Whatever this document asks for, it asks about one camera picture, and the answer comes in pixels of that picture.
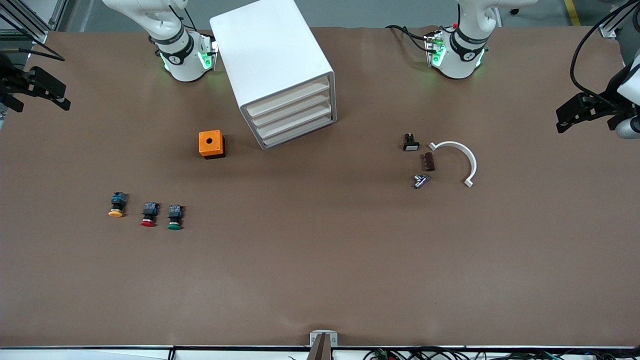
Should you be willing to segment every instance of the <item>white curved part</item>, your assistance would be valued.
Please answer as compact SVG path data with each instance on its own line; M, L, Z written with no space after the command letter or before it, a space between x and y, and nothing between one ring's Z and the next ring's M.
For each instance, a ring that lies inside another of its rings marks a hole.
M468 147L464 146L463 144L461 144L459 142L441 142L438 145L436 145L434 143L429 144L429 147L433 151L436 151L436 149L438 149L440 147L443 147L443 146L455 147L456 149L460 150L461 152L464 152L465 155L467 155L467 157L469 158L469 162L471 163L471 173L466 178L465 185L467 185L468 187L473 186L474 183L473 183L473 181L471 181L471 179L476 174L476 170L478 169L478 162L476 161L476 156L474 155L474 153L471 152L471 150L469 150Z

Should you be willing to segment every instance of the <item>orange push button enclosure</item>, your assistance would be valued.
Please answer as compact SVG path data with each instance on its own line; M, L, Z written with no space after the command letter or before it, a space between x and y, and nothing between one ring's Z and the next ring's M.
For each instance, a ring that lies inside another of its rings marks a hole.
M225 137L220 130L202 131L198 135L198 150L205 159L224 158Z

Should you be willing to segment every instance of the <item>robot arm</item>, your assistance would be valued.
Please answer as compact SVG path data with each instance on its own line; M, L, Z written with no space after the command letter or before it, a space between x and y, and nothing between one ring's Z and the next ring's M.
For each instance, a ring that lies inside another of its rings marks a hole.
M581 92L558 108L558 133L564 133L569 127L583 121L613 115L607 121L609 130L615 131L622 139L640 138L640 119L637 116L637 105L640 104L640 56L636 56L633 63L614 75L599 96L602 99Z
M187 0L103 0L111 9L120 12L142 26L153 39L167 40L176 35L182 22L169 9L184 9Z
M522 8L538 0L457 0L460 5L460 21L453 31L441 31L434 36L428 49L429 64L446 76L462 79L480 65L484 46L496 26L495 14L499 8Z
M131 18L149 33L158 46L164 67L179 81L194 81L215 67L218 46L208 35L186 30L173 13L187 0L102 0Z

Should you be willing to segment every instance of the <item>brown component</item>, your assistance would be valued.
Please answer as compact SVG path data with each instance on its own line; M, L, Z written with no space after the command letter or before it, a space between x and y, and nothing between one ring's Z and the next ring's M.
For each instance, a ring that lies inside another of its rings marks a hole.
M424 158L424 170L425 171L435 171L436 164L433 162L433 153L427 152L423 155Z

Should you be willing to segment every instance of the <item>white plastic drawer unit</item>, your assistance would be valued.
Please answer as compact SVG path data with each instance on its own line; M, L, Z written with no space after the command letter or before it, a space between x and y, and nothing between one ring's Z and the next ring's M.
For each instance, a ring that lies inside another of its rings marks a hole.
M240 112L263 149L334 123L335 76L293 0L211 18Z

